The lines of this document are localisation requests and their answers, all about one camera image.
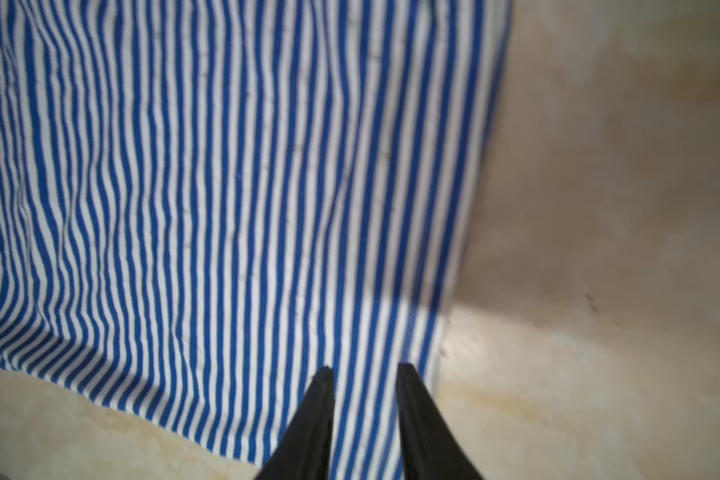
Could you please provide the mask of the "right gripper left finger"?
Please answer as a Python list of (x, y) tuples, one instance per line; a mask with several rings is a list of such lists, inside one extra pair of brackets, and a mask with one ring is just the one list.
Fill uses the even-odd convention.
[(334, 408), (334, 372), (324, 366), (313, 376), (279, 445), (256, 479), (328, 479)]

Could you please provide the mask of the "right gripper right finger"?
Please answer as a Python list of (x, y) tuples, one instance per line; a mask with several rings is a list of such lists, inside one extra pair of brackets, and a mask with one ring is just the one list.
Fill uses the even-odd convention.
[(410, 363), (400, 363), (396, 400), (405, 479), (482, 479)]

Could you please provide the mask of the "striped tank top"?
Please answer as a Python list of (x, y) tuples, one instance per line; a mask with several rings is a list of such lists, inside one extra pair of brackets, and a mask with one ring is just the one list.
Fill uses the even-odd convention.
[(334, 479), (403, 474), (508, 1), (0, 1), (0, 370), (264, 464), (315, 372)]

